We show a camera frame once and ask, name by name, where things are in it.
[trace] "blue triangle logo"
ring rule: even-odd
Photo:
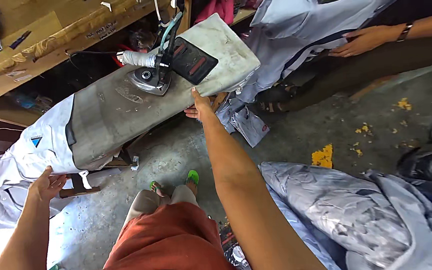
[[[41,137],[36,137],[36,138],[31,138],[31,141],[33,142],[33,144],[34,144],[34,147],[38,147],[38,145],[39,145],[39,142],[41,141],[41,139],[43,138],[43,136],[41,136]]]

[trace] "bracelet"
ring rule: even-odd
[[[408,36],[409,31],[413,27],[413,24],[414,24],[414,21],[410,21],[410,22],[406,23],[406,27],[404,28],[403,32],[401,32],[401,34],[399,35],[399,37],[397,38],[396,42],[401,42],[401,41],[403,41],[403,40],[406,39],[406,37]]]

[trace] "pink fabric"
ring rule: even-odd
[[[202,22],[209,16],[217,13],[226,24],[230,25],[234,21],[233,11],[234,0],[211,0],[201,13],[199,13],[194,23]]]

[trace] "hand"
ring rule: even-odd
[[[357,38],[332,49],[329,56],[350,57],[371,51],[386,42],[396,41],[401,31],[398,27],[379,25],[344,34],[345,38]]]
[[[49,202],[63,189],[67,180],[66,175],[50,176],[52,172],[53,168],[47,166],[41,176],[29,186],[28,197]]]
[[[209,97],[202,97],[195,87],[191,88],[191,95],[194,98],[194,105],[184,110],[187,117],[197,118],[202,122],[207,115],[214,114]]]

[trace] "label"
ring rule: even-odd
[[[96,29],[93,32],[90,32],[86,34],[86,39],[92,39],[92,38],[98,38],[99,40],[104,40],[105,38],[109,37],[112,33],[116,32],[116,27],[118,22],[116,20],[112,22],[106,23],[105,26],[102,26],[98,29]]]

